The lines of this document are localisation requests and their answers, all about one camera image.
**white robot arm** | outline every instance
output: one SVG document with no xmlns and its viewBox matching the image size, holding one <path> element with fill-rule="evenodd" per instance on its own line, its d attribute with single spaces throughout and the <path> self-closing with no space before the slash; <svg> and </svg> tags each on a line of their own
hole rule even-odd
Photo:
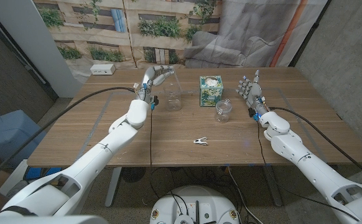
<svg viewBox="0 0 362 224">
<path fill-rule="evenodd" d="M 271 142 L 273 150 L 296 165 L 329 205 L 355 217 L 333 209 L 342 223 L 362 221 L 362 184 L 342 177 L 312 154 L 303 145 L 301 138 L 290 130 L 290 124 L 266 106 L 258 80 L 259 70 L 253 83 L 244 77 L 244 82 L 240 81 L 239 90 L 236 92 L 246 100 L 251 117 L 267 128 L 264 136 Z"/>
<path fill-rule="evenodd" d="M 175 73 L 171 66 L 148 68 L 128 112 L 116 120 L 109 128 L 109 134 L 92 147 L 69 168 L 34 181 L 8 201 L 0 217 L 38 215 L 71 215 L 86 196 L 86 191 L 96 176 L 111 158 L 136 136 L 137 130 L 144 125 L 151 103 L 157 104 L 151 97 L 151 87 L 160 85 L 168 76 Z M 51 183 L 66 182 L 62 188 Z"/>
</svg>

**screw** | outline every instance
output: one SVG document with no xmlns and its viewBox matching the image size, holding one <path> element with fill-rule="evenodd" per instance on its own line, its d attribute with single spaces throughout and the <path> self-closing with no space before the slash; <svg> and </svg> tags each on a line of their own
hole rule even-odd
<svg viewBox="0 0 362 224">
<path fill-rule="evenodd" d="M 154 210 L 154 211 L 152 212 L 152 218 L 153 218 L 153 219 L 156 219 L 158 216 L 159 216 L 159 212 L 158 212 L 157 210 Z"/>
<path fill-rule="evenodd" d="M 236 211 L 232 210 L 230 211 L 230 216 L 232 219 L 235 219 L 236 217 L 238 217 L 238 214 L 236 214 Z"/>
</svg>

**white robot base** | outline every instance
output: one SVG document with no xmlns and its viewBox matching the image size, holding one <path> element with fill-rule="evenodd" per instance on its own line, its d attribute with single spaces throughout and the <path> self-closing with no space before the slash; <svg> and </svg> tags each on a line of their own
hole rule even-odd
<svg viewBox="0 0 362 224">
<path fill-rule="evenodd" d="M 152 209 L 150 224 L 170 223 L 237 224 L 239 217 L 235 206 L 224 195 L 208 187 L 188 185 L 171 190 Z"/>
</svg>

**wooden table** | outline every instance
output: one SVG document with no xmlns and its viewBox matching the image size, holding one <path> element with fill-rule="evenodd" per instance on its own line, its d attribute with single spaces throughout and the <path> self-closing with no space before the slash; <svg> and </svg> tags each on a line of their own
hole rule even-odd
<svg viewBox="0 0 362 224">
<path fill-rule="evenodd" d="M 176 70 L 183 93 L 182 109 L 166 111 L 163 86 L 154 87 L 159 105 L 152 115 L 153 166 L 246 166 L 263 165 L 257 123 L 248 116 L 245 101 L 234 91 L 243 75 L 253 79 L 255 68 L 205 68 Z M 112 86 L 132 87 L 142 80 L 144 70 L 117 70 L 110 76 L 91 76 L 71 103 L 96 90 Z M 227 123 L 214 120 L 214 108 L 199 107 L 200 75 L 221 75 L 223 99 L 230 99 L 233 110 Z M 309 119 L 352 158 L 362 163 L 362 142 L 328 103 L 295 68 L 260 68 L 260 85 L 268 106 L 292 109 Z M 128 91 L 105 92 L 80 103 L 62 116 L 28 159 L 35 167 L 67 167 L 103 139 L 113 121 L 124 115 L 135 94 Z M 350 161 L 326 142 L 307 123 L 285 111 L 276 111 L 288 120 L 291 129 L 318 157 L 329 164 Z M 112 167 L 150 166 L 149 133 L 151 118 L 135 140 L 110 161 Z M 278 156 L 260 129 L 264 156 L 272 165 L 291 165 Z M 207 136 L 208 146 L 193 144 Z"/>
</svg>

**orange pole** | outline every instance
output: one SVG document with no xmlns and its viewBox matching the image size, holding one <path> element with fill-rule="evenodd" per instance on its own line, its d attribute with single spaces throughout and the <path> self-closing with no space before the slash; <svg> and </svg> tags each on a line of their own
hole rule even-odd
<svg viewBox="0 0 362 224">
<path fill-rule="evenodd" d="M 281 53 L 283 51 L 283 49 L 286 46 L 287 41 L 289 40 L 290 36 L 292 35 L 292 32 L 295 28 L 295 26 L 297 25 L 297 22 L 300 19 L 301 14 L 304 11 L 305 6 L 307 5 L 307 1 L 308 0 L 301 0 L 299 6 L 297 7 L 294 16 L 292 18 L 292 21 L 289 24 L 289 27 L 286 30 L 285 35 L 282 38 L 281 44 L 279 44 L 278 49 L 275 52 L 274 58 L 271 61 L 271 64 L 269 65 L 270 67 L 275 67 L 276 62 L 278 61 L 279 57 L 281 56 Z"/>
</svg>

